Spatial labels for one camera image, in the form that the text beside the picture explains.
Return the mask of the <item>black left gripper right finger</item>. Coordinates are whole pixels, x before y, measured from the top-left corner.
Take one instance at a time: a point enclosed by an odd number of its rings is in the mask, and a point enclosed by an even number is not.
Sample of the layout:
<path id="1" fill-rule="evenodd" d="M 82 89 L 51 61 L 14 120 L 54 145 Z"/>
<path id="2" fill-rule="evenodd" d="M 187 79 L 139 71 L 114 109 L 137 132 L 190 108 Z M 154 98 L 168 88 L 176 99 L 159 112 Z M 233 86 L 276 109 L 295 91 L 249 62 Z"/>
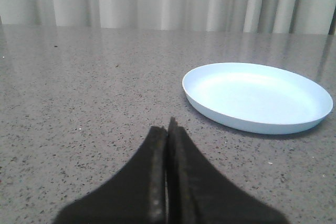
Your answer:
<path id="1" fill-rule="evenodd" d="M 265 223 L 265 205 L 218 172 L 175 118 L 167 143 L 169 223 Z"/>

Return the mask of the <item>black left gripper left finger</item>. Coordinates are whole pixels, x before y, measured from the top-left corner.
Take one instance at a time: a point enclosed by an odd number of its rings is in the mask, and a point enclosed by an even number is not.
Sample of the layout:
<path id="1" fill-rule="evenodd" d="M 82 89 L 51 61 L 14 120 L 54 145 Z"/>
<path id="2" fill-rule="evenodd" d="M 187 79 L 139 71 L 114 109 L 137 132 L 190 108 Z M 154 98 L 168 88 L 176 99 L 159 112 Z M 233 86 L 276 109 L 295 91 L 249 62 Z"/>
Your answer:
<path id="1" fill-rule="evenodd" d="M 67 205 L 55 223 L 165 223 L 167 132 L 153 126 L 133 157 L 110 180 Z"/>

